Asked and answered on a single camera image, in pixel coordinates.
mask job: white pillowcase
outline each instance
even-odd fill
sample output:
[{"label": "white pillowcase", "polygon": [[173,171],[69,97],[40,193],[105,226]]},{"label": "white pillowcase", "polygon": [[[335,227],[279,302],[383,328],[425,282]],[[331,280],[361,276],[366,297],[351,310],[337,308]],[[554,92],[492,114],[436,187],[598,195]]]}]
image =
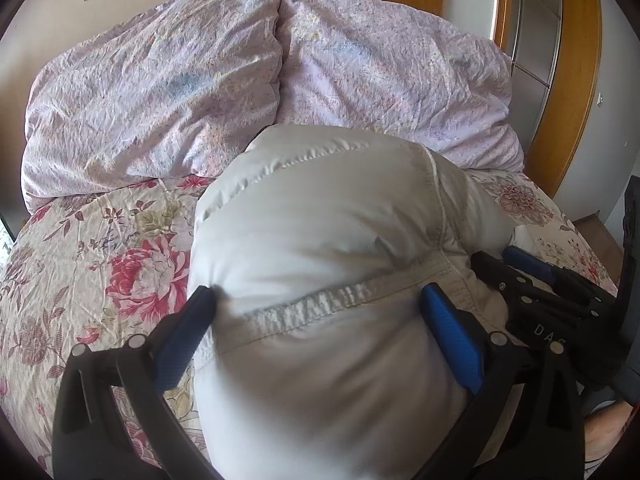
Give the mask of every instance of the white pillowcase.
[{"label": "white pillowcase", "polygon": [[48,63],[31,89],[22,190],[52,197],[217,176],[278,107],[280,0],[170,0]]},{"label": "white pillowcase", "polygon": [[460,168],[521,171],[508,60],[489,40],[379,0],[282,0],[276,122],[369,129]]}]

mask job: white pillow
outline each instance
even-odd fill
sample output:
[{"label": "white pillow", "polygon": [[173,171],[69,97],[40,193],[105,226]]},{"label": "white pillow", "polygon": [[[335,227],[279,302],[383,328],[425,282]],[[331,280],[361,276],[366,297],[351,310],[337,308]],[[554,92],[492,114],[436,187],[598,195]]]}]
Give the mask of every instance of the white pillow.
[{"label": "white pillow", "polygon": [[485,38],[379,0],[282,0],[276,122],[374,130],[460,168],[521,171],[508,60]]},{"label": "white pillow", "polygon": [[170,0],[38,75],[22,190],[52,197],[148,178],[217,176],[278,107],[280,0]]}]

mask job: blue rubber pad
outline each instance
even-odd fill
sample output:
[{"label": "blue rubber pad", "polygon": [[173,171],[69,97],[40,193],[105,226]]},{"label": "blue rubber pad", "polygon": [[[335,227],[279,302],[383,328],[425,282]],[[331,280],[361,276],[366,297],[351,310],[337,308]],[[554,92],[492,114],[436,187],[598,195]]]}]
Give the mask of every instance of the blue rubber pad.
[{"label": "blue rubber pad", "polygon": [[438,285],[430,283],[422,289],[420,313],[458,383],[475,395],[484,380],[482,351],[460,324],[455,312],[456,307]]},{"label": "blue rubber pad", "polygon": [[502,260],[515,269],[526,272],[529,276],[533,276],[547,285],[553,286],[556,277],[553,274],[553,267],[537,259],[532,254],[523,251],[518,247],[510,246],[502,252]]},{"label": "blue rubber pad", "polygon": [[180,323],[156,357],[156,391],[175,388],[189,366],[196,348],[216,315],[216,297],[210,289],[199,287],[184,305]]}]

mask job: bed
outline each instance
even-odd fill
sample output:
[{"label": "bed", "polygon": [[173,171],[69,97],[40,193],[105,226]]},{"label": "bed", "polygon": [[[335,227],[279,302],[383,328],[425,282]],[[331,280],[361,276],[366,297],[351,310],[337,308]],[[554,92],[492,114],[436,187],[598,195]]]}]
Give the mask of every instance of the bed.
[{"label": "bed", "polygon": [[[546,261],[616,292],[574,225],[523,173],[469,174],[527,226]],[[210,182],[191,175],[62,197],[39,209],[20,232],[0,288],[1,405],[49,472],[50,425],[71,347],[77,342],[92,349],[120,346],[133,333],[148,333],[184,301],[195,205]],[[115,396],[137,451],[155,463],[126,398],[119,391]],[[206,451],[190,370],[166,400]]]}]

